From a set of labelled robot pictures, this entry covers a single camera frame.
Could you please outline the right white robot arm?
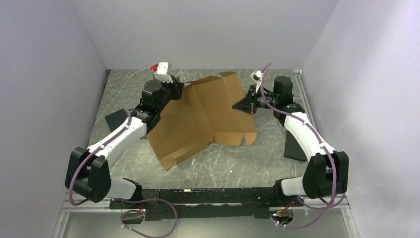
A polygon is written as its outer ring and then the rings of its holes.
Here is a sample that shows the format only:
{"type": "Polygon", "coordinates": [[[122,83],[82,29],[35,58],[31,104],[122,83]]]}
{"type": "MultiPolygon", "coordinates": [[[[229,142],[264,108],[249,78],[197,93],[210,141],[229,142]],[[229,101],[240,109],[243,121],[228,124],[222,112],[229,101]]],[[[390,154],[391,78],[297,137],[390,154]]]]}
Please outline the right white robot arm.
{"type": "Polygon", "coordinates": [[[292,136],[292,144],[297,145],[303,160],[308,162],[303,176],[276,181],[274,202],[284,206],[292,196],[316,199],[344,194],[348,183],[348,155],[330,146],[310,123],[304,108],[294,102],[291,78],[276,77],[273,90],[262,86],[261,71],[253,73],[251,78],[255,84],[232,108],[251,115],[258,108],[271,109],[274,117],[292,136]]]}

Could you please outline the brown cardboard box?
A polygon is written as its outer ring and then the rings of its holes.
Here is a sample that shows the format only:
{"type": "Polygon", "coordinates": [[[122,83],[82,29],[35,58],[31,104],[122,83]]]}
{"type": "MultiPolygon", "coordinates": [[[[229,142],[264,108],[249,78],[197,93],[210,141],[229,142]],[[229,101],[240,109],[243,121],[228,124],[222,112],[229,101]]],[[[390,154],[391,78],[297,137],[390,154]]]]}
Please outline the brown cardboard box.
{"type": "Polygon", "coordinates": [[[160,164],[171,169],[210,144],[251,145],[257,137],[253,116],[233,109],[245,97],[237,73],[221,72],[190,81],[180,100],[170,101],[147,134],[160,164]]]}

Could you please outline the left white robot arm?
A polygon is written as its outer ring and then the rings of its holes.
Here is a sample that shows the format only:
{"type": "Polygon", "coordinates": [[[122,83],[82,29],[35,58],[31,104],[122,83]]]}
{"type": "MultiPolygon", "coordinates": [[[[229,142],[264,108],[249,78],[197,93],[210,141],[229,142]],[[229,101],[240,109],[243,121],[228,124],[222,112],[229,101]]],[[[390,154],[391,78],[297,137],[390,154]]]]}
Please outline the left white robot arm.
{"type": "Polygon", "coordinates": [[[170,81],[152,79],[145,83],[140,103],[123,110],[121,125],[87,149],[76,147],[70,154],[65,177],[69,203],[79,206],[105,198],[123,200],[129,208],[142,202],[141,185],[127,178],[113,178],[110,167],[126,149],[149,134],[160,121],[160,114],[172,100],[180,100],[185,86],[173,75],[170,81]]]}

